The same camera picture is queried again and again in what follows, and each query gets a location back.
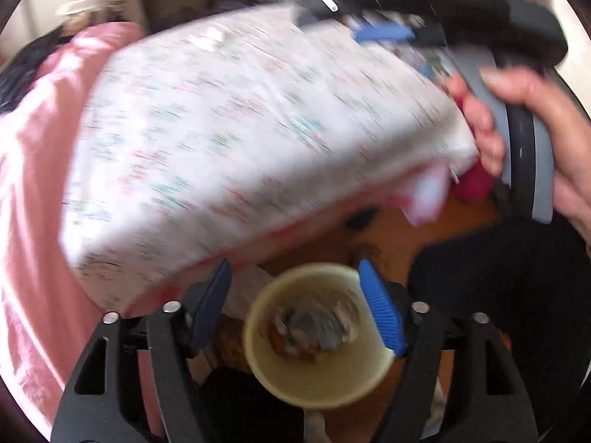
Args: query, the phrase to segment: human hand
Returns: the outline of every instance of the human hand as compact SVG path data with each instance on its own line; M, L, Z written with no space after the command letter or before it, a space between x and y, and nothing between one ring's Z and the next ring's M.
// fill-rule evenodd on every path
M591 243L591 125L554 83L525 68L481 69L488 89L501 100L524 105L543 120L550 132L556 174L554 208L569 218ZM447 82L448 92L463 101L463 112L474 130L482 166L493 176L503 169L505 144L495 130L490 109L477 99L459 75Z

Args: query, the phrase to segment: orange-brown floor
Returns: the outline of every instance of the orange-brown floor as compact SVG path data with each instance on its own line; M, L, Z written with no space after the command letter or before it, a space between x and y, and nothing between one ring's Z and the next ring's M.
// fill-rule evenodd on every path
M466 233L494 222L498 214L492 203L468 204L451 196L438 222L413 228L397 210L381 210L364 231L345 226L261 265L271 275L313 261L347 264L352 248L363 243L377 246L383 257L382 271L392 281L406 284L413 256L429 243ZM449 388L453 355L441 357L440 381ZM398 386L404 360L394 361L382 384L363 400L325 413L326 432L333 443L368 443Z

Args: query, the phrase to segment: pink blanket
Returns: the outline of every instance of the pink blanket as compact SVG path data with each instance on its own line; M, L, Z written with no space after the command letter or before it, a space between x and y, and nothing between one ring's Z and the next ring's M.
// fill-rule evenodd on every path
M0 374L46 438L101 315L58 245L73 143L105 62L141 37L134 23L84 30L43 63L19 107L0 120Z

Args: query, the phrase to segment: pink fabric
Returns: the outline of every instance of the pink fabric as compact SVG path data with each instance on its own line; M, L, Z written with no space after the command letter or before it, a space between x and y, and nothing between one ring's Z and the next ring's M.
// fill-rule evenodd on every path
M141 37L134 23L80 32L42 64L31 91L0 121L0 374L47 438L64 385L101 315L58 245L73 143L105 62Z

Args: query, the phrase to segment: person's leg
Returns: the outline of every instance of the person's leg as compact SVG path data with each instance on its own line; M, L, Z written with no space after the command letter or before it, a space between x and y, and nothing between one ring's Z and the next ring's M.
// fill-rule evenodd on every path
M448 315L489 314L511 338L540 432L560 417L591 358L591 263L565 219L509 220L430 246L409 293Z

